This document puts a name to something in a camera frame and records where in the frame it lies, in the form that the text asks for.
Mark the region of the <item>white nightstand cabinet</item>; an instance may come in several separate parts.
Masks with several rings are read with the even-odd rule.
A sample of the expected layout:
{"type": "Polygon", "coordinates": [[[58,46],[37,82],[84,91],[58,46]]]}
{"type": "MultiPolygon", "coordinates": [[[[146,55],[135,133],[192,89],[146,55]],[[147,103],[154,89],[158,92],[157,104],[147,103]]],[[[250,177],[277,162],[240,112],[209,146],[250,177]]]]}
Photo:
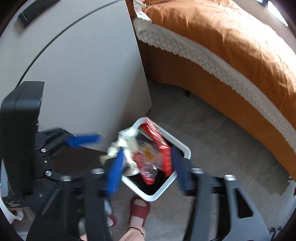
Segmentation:
{"type": "Polygon", "coordinates": [[[1,98],[43,81],[39,130],[98,133],[104,151],[152,102],[125,1],[58,1],[1,35],[1,98]]]}

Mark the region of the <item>white tissue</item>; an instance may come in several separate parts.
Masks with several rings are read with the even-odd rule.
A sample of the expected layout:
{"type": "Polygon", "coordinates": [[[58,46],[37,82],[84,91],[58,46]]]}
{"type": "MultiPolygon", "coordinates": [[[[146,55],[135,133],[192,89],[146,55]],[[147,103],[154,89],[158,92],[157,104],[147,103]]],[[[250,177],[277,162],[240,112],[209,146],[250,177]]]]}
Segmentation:
{"type": "Polygon", "coordinates": [[[107,148],[107,154],[100,157],[100,162],[105,165],[106,162],[115,158],[120,149],[123,150],[123,169],[125,176],[134,176],[139,174],[139,168],[133,160],[133,154],[138,151],[137,143],[138,130],[136,128],[127,128],[118,132],[115,142],[112,142],[107,148]]]}

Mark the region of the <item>white trash bin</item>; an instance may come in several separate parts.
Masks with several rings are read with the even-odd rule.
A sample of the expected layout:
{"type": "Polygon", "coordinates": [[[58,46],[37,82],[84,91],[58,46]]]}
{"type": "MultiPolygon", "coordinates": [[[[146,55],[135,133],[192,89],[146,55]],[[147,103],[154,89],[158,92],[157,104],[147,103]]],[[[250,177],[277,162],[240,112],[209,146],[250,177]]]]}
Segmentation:
{"type": "Polygon", "coordinates": [[[175,148],[181,157],[191,158],[190,149],[149,118],[139,118],[131,127],[118,133],[134,144],[131,157],[139,172],[127,170],[121,181],[145,201],[157,200],[177,177],[169,151],[175,148]]]}

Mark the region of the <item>orange bed cover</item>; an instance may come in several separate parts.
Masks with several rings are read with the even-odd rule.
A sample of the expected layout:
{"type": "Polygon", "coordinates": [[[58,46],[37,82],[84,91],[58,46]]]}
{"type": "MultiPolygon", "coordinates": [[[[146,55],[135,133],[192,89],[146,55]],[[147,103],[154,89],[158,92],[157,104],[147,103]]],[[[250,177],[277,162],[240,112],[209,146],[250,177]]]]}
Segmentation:
{"type": "Polygon", "coordinates": [[[149,79],[197,95],[295,178],[295,52],[234,1],[127,1],[149,79]]]}

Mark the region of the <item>red slipper foot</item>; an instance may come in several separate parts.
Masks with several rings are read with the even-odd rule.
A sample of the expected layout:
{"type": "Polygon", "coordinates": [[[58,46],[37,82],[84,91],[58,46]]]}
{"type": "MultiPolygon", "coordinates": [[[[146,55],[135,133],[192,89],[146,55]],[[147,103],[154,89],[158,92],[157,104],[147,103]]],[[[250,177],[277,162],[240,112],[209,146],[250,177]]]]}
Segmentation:
{"type": "Polygon", "coordinates": [[[107,226],[108,227],[112,227],[112,226],[116,226],[117,224],[117,220],[116,218],[111,214],[107,216],[107,226]]]}
{"type": "Polygon", "coordinates": [[[138,196],[134,196],[130,201],[129,226],[144,227],[146,219],[150,213],[150,203],[138,196]]]}

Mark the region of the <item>red slipper right foot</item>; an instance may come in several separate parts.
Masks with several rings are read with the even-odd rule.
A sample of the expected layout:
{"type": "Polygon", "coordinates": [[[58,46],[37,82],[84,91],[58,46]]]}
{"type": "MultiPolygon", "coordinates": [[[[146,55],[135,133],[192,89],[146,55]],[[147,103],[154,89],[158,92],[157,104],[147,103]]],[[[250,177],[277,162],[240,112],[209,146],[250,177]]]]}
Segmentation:
{"type": "Polygon", "coordinates": [[[150,203],[138,196],[134,196],[130,201],[129,226],[144,227],[146,219],[150,213],[150,203]]]}

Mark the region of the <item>red snack wrapper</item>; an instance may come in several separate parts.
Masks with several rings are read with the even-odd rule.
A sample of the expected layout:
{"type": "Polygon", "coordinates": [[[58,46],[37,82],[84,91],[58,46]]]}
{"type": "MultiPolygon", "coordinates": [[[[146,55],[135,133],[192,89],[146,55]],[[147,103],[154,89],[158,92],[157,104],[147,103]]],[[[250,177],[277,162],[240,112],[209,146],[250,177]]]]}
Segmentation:
{"type": "Polygon", "coordinates": [[[158,126],[148,117],[140,125],[137,135],[138,151],[133,154],[139,173],[147,185],[155,183],[158,171],[165,177],[172,174],[171,148],[161,135],[158,126]]]}

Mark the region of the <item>red slipper left foot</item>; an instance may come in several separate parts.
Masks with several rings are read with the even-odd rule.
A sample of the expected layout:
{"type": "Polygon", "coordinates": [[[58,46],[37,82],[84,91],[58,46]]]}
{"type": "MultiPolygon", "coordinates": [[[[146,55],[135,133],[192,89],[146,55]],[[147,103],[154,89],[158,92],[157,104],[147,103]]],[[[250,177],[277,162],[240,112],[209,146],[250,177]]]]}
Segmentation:
{"type": "Polygon", "coordinates": [[[117,224],[117,220],[116,218],[111,214],[107,216],[107,226],[108,227],[112,227],[112,226],[116,226],[117,224]]]}

